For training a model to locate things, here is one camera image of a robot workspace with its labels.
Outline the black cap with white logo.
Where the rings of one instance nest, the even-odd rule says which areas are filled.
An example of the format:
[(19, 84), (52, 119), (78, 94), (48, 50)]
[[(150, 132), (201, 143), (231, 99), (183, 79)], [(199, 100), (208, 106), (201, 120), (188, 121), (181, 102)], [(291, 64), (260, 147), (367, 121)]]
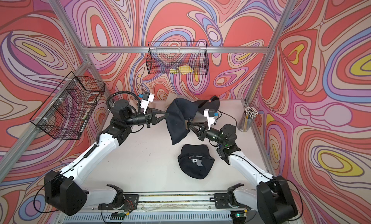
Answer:
[(181, 142), (189, 133), (186, 122), (193, 120), (198, 111), (198, 105), (183, 98), (174, 99), (166, 112), (167, 129), (171, 137), (172, 145)]

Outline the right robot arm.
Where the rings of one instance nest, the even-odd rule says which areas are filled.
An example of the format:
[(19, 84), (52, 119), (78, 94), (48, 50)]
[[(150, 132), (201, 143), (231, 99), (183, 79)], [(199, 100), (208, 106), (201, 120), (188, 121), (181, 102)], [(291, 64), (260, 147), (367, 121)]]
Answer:
[(233, 186), (233, 201), (257, 211), (266, 224), (294, 221), (299, 212), (288, 180), (264, 171), (244, 155), (236, 144), (234, 125), (226, 124), (220, 130), (209, 127), (207, 122), (189, 122), (187, 126), (199, 140), (217, 143), (219, 157), (255, 186), (254, 190), (244, 185)]

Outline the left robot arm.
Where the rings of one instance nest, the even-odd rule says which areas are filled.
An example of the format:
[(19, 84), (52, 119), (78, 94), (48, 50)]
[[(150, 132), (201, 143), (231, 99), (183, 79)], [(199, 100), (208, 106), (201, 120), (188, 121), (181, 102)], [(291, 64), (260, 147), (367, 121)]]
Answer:
[(120, 210), (130, 204), (123, 190), (115, 185), (86, 190), (83, 183), (96, 166), (133, 133), (133, 126), (150, 128), (169, 116), (165, 111), (148, 107), (153, 99), (154, 95), (148, 92), (136, 95), (119, 91), (110, 95), (106, 100), (106, 106), (113, 115), (110, 124), (75, 160), (60, 171), (51, 170), (45, 175), (42, 190), (46, 204), (68, 216), (94, 205)]

